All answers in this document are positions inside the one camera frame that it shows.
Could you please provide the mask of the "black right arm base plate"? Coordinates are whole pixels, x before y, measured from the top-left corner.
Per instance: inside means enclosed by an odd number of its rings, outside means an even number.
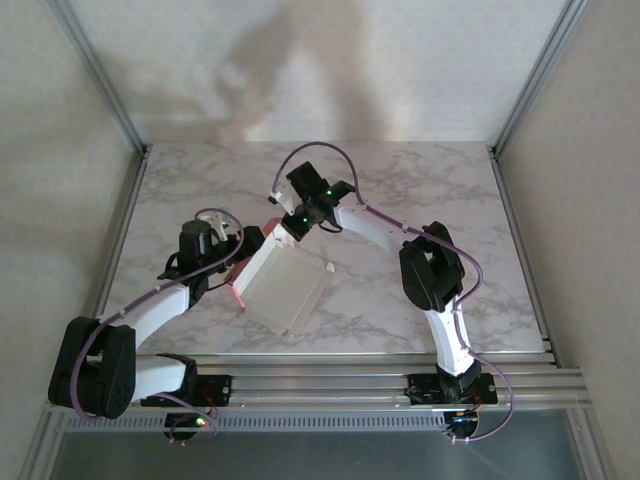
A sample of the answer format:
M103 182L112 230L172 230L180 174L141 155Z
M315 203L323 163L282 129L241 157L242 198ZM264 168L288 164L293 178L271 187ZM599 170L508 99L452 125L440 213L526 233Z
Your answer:
M470 383L447 380L438 374L411 374L404 395L414 405L497 405L494 378L481 373Z

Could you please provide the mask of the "pink white cardboard box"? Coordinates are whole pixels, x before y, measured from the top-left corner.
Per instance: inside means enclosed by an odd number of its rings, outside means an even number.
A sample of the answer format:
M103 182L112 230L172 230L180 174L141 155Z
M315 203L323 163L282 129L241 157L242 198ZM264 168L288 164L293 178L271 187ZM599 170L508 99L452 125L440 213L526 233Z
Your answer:
M235 265L227 280L248 319L277 335L295 336L304 329L335 267L297 247L277 218L262 232L262 246Z

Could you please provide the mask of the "grey metal sheet panel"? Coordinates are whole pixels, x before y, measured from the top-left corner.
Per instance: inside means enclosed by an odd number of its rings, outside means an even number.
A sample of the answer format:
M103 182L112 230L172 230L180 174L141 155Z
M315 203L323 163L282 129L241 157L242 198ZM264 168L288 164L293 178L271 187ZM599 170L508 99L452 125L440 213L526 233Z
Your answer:
M172 446L156 434L64 436L52 480L586 480L571 447L435 432L227 433Z

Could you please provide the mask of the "aluminium frame post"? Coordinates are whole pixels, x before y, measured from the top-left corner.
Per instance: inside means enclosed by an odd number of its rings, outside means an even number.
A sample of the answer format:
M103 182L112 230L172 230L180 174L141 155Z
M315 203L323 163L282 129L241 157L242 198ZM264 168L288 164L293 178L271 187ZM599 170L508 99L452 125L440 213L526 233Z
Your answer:
M46 0L46 4L76 51L86 73L127 143L137 155L143 157L147 152L147 145L128 115L71 3L69 0Z
M522 89L502 126L490 152L496 161L504 155L525 116L540 95L552 70L566 48L591 0L566 0L559 17L529 72Z

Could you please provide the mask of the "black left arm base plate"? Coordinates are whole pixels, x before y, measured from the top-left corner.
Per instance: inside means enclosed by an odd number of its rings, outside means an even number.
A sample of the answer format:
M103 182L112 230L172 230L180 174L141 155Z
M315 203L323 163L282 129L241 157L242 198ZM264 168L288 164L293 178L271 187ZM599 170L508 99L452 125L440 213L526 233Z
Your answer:
M196 375L179 380L144 382L137 387L133 403L143 407L181 406L181 403L159 397L158 393L168 394L195 407L226 407L232 393L232 377L229 375Z

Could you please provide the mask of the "aluminium table side rail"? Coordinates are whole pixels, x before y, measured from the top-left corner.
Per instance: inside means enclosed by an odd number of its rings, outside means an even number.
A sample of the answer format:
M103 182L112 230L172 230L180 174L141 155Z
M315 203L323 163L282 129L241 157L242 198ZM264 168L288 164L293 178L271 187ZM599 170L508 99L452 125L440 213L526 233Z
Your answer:
M516 211L514 209L514 205L505 182L504 174L502 172L498 158L491 147L488 148L488 156L495 177L496 185L503 203L511 235L514 241L517 257L520 263L520 268L523 273L534 316L540 331L541 339L545 345L545 351L553 356L553 364L558 366L559 363L556 348L550 335L544 307L540 300L539 291L534 279L529 255L526 250L522 231L516 216Z
M83 307L83 312L91 319L99 318L105 310L152 149L153 145L147 144L144 145L142 152L135 152L125 171L123 184L118 191L112 216L101 244L98 257L99 269L91 282Z

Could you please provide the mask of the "aluminium mounting rail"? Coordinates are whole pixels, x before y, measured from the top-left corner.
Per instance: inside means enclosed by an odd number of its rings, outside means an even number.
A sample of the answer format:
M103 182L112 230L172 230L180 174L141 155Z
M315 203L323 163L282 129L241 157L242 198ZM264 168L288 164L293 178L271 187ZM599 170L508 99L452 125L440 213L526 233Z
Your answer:
M503 354L503 365L481 373L493 376L498 404L510 398L520 408L590 402L581 373L554 365L548 353ZM411 405L404 395L411 374L437 374L429 354L359 355L197 355L198 375L229 375L228 405L327 406L331 402Z

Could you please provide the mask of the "aluminium lower frame bar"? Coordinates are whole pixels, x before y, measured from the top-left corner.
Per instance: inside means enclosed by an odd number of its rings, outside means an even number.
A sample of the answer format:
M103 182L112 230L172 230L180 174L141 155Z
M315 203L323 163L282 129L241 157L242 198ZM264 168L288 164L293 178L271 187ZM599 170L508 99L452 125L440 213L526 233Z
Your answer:
M50 480L66 422L67 416L64 413L43 413L32 437L18 480Z
M567 416L586 480L617 480L615 467L592 408L570 409Z

